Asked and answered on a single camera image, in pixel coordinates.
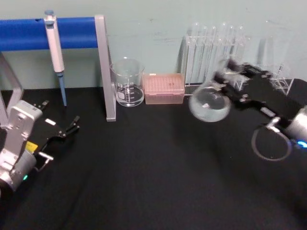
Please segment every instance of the yellow warning label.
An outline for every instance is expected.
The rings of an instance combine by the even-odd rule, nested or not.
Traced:
[[[30,151],[30,152],[34,152],[36,149],[37,149],[38,145],[28,141],[26,146],[25,146],[25,149]]]

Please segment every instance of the black table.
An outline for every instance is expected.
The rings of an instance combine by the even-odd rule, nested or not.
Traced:
[[[307,84],[290,96],[307,104]],[[267,119],[231,110],[217,123],[180,105],[117,106],[105,119],[99,88],[27,90],[30,103],[61,125],[81,117],[80,132],[46,150],[55,160],[0,203],[4,230],[300,230],[307,229],[307,153],[268,162],[250,139]]]

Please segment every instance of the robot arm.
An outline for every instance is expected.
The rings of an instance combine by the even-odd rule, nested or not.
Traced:
[[[268,161],[279,161],[291,153],[293,144],[307,146],[307,106],[275,89],[271,84],[272,73],[250,64],[238,65],[233,60],[228,61],[226,70],[218,71],[214,75],[216,96],[230,100],[237,109],[253,108],[270,119],[268,124],[254,131],[251,140],[252,148],[259,157]],[[238,74],[247,79],[241,90],[231,83],[232,78]],[[285,155],[277,159],[267,158],[258,151],[256,138],[261,128],[274,132],[286,141],[288,149]]]
[[[43,119],[42,110],[47,104],[48,101],[45,101],[36,107],[20,100],[11,109],[5,126],[5,144],[0,152],[1,198],[15,192],[32,169],[39,172],[53,160],[53,157],[42,152],[48,143],[65,140],[79,130],[79,117],[67,129],[60,128],[50,119]],[[36,166],[39,157],[45,159],[40,169]]]

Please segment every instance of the pipette tip box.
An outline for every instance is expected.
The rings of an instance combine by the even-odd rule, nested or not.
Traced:
[[[146,104],[182,104],[184,80],[180,73],[144,74],[143,89]]]

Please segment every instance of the gray metal frame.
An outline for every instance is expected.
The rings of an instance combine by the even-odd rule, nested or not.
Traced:
[[[106,103],[106,120],[116,121],[115,85],[111,79],[110,58],[106,35],[106,22],[103,15],[95,16],[95,26],[101,68],[101,77]]]
[[[9,63],[7,62],[7,60],[5,59],[4,55],[1,52],[0,52],[0,71],[2,72],[3,75],[5,75],[8,78],[13,88],[13,93],[11,95],[7,107],[5,107],[2,94],[0,93],[0,127],[4,128],[8,124],[11,108],[20,101],[20,99],[23,96],[24,89],[21,83],[18,81]]]

